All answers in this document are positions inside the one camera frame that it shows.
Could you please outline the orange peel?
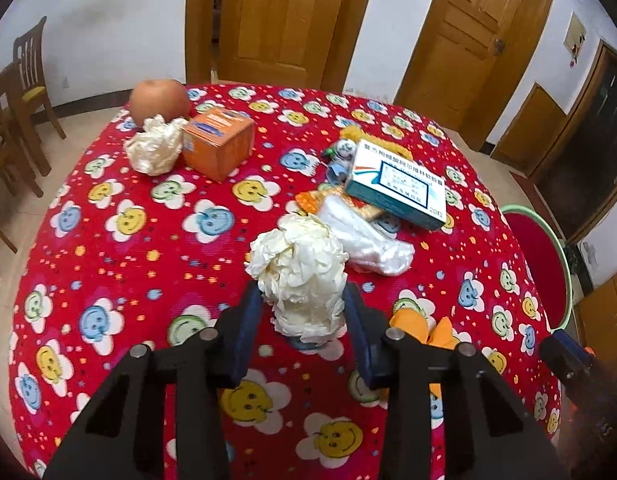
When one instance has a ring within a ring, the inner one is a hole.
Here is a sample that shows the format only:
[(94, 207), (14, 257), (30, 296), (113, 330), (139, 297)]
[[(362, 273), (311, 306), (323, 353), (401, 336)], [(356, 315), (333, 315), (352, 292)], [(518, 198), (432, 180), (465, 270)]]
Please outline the orange peel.
[(453, 325), (447, 316), (441, 318), (433, 328), (427, 324), (424, 316), (415, 310), (403, 308), (397, 310), (389, 320), (389, 326), (396, 327), (415, 337), (421, 344), (453, 350), (460, 340), (453, 334)]

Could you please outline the white plastic bag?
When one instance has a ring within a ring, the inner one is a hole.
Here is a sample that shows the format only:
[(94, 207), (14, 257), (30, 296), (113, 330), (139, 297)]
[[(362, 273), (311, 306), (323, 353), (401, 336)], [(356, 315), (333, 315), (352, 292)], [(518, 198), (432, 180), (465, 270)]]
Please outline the white plastic bag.
[(342, 198), (327, 196), (317, 212), (317, 218), (340, 240), (348, 260), (357, 268), (386, 276), (401, 275), (410, 269), (415, 258), (415, 247), (392, 240), (374, 229)]

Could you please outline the large paper ball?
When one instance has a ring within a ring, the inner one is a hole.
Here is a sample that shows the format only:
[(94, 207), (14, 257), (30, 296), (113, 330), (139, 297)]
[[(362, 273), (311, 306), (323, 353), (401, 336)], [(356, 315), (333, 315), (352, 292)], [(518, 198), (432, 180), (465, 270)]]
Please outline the large paper ball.
[(246, 273), (272, 308), (278, 333), (325, 344), (345, 324), (348, 254), (329, 226), (309, 214), (285, 214), (250, 244)]

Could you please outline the teal white medicine box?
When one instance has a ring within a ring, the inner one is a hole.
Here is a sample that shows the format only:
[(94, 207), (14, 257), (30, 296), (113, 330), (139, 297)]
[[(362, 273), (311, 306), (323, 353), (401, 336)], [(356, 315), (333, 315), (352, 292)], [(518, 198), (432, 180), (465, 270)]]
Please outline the teal white medicine box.
[(357, 143), (344, 189), (357, 200), (429, 231), (446, 222), (444, 179), (367, 140)]

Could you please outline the small paper ball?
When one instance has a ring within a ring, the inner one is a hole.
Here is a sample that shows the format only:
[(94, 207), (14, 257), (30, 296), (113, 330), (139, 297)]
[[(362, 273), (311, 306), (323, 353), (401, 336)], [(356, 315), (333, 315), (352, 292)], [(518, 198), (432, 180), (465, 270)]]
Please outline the small paper ball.
[(124, 142), (124, 151), (133, 170), (157, 177), (175, 166), (182, 152), (182, 135), (188, 120), (167, 122), (161, 115), (147, 118), (144, 128)]

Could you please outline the rice cracker snack bag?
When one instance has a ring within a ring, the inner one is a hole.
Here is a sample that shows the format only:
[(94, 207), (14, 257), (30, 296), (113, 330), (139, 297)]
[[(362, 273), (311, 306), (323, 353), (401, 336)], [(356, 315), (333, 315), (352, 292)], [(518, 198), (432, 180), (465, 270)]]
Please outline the rice cracker snack bag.
[[(409, 151), (408, 148), (404, 148), (401, 144), (392, 141), (383, 140), (378, 136), (371, 136), (371, 134), (366, 133), (358, 126), (347, 126), (341, 129), (339, 140), (340, 139), (351, 139), (357, 143), (357, 146), (360, 141), (365, 140), (371, 144), (380, 146), (380, 148), (384, 148), (392, 154), (406, 158), (411, 162), (413, 161), (411, 151)], [(359, 198), (348, 195), (345, 192), (344, 184), (331, 185), (327, 182), (327, 179), (325, 179), (325, 183), (319, 184), (316, 190), (296, 194), (294, 201), (304, 214), (317, 214), (328, 196), (340, 197), (345, 205), (351, 207), (356, 214), (359, 214), (361, 218), (367, 221), (375, 220), (383, 214), (383, 210), (377, 206), (370, 205), (363, 200), (359, 200)]]

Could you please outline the orange cardboard box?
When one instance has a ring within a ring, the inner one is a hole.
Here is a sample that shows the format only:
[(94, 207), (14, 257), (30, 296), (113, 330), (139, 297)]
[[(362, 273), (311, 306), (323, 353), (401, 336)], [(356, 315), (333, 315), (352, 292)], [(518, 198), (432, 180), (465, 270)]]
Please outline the orange cardboard box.
[(182, 133), (182, 155), (186, 164), (216, 182), (226, 180), (248, 159), (253, 145), (253, 120), (223, 107), (212, 107), (197, 114)]

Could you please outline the wooden side cabinet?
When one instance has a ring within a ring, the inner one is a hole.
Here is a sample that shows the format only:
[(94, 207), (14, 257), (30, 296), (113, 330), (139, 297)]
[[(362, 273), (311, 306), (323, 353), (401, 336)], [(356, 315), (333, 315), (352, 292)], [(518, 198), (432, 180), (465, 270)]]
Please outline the wooden side cabinet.
[(617, 272), (574, 310), (579, 338), (605, 362), (617, 360)]

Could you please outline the red bin with green rim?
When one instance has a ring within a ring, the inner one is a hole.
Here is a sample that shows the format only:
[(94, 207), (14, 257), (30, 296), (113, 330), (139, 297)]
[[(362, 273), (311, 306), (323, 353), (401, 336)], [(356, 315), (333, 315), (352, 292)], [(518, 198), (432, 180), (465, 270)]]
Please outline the red bin with green rim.
[(521, 205), (501, 208), (531, 272), (551, 332), (569, 324), (573, 286), (569, 264), (557, 234), (536, 211)]

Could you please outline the red smiley flower tablecloth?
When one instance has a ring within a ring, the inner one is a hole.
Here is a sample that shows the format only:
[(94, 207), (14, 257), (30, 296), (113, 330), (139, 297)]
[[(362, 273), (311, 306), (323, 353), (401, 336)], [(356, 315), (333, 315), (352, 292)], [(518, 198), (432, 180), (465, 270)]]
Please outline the red smiley flower tablecloth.
[(557, 378), (540, 362), (546, 313), (510, 226), (468, 159), (430, 114), (318, 90), (213, 84), (188, 91), (194, 113), (254, 122), (252, 155), (223, 182), (179, 162), (148, 177), (123, 144), (120, 110), (51, 202), (14, 305), (10, 399), (25, 466), (43, 474), (62, 438), (134, 344), (163, 349), (213, 325), (248, 281), (252, 240), (322, 188), (322, 154), (355, 126), (404, 146), (446, 183), (447, 219), (429, 232), (392, 216), (383, 234), (415, 247), (397, 278), (351, 272), (368, 306), (450, 322), (491, 361), (540, 428), (558, 434)]

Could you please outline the dark entrance door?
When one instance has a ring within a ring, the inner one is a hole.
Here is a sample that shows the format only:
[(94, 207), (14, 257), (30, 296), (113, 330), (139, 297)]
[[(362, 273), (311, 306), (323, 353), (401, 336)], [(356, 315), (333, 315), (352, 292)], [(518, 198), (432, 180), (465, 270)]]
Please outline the dark entrance door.
[(569, 243), (617, 202), (617, 52), (605, 42), (532, 180)]

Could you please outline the wooden chair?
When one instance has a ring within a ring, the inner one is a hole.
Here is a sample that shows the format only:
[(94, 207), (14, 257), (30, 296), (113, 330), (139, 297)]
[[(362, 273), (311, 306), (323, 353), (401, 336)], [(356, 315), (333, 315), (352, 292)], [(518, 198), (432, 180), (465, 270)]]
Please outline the wooden chair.
[(36, 181), (36, 174), (19, 140), (18, 119), (22, 115), (21, 105), (17, 103), (20, 87), (17, 81), (18, 66), (15, 62), (0, 72), (0, 180), (7, 191), (17, 195), (16, 178), (12, 172), (17, 170), (20, 180), (37, 197), (44, 195)]
[(61, 139), (66, 133), (52, 108), (46, 85), (42, 40), (47, 18), (43, 16), (39, 22), (24, 35), (13, 41), (13, 61), (19, 64), (19, 76), (22, 84), (22, 102), (28, 114), (33, 116), (43, 108), (51, 125)]

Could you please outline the apple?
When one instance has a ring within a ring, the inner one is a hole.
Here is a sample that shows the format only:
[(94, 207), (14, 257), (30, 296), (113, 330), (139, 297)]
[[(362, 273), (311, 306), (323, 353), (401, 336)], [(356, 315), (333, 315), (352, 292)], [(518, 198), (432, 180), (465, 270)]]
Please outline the apple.
[(186, 87), (175, 79), (147, 79), (130, 92), (128, 109), (141, 127), (146, 119), (161, 115), (164, 122), (189, 115), (191, 103)]

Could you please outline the middle wooden door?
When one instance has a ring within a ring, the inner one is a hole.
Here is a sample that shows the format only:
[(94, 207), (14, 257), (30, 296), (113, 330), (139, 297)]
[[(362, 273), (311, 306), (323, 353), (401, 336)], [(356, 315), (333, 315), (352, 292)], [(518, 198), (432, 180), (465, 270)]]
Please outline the middle wooden door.
[(496, 61), (521, 0), (432, 0), (397, 102), (458, 130)]

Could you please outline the wooden door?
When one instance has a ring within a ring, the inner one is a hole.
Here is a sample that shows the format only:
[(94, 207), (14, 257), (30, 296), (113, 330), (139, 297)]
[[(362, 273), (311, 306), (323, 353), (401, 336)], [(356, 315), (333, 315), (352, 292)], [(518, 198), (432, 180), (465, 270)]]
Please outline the wooden door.
[(317, 88), (342, 0), (222, 0), (218, 77)]
[(432, 0), (397, 102), (458, 130), (496, 61), (521, 0)]

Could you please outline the left wooden door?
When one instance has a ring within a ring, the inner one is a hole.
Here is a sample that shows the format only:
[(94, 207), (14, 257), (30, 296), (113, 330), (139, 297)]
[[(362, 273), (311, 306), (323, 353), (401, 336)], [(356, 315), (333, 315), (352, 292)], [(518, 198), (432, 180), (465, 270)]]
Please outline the left wooden door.
[(342, 0), (222, 0), (218, 77), (317, 88)]

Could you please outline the wooden wall cabinet panel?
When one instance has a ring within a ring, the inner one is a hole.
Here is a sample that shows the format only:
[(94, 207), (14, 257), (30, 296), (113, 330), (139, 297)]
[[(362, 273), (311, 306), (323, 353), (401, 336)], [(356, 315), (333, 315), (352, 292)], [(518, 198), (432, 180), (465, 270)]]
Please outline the wooden wall cabinet panel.
[(563, 109), (547, 91), (533, 84), (491, 157), (529, 177), (558, 139), (565, 118)]

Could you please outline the wall electrical box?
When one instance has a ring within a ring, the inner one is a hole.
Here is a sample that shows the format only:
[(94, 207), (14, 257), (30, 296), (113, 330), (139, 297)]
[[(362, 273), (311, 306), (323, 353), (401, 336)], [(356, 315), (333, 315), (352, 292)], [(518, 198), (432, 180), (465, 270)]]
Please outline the wall electrical box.
[(573, 67), (577, 64), (579, 54), (581, 53), (581, 48), (584, 45), (586, 40), (587, 32), (584, 24), (581, 22), (576, 13), (572, 12), (569, 26), (567, 26), (565, 37), (564, 37), (564, 47), (570, 53), (570, 66)]

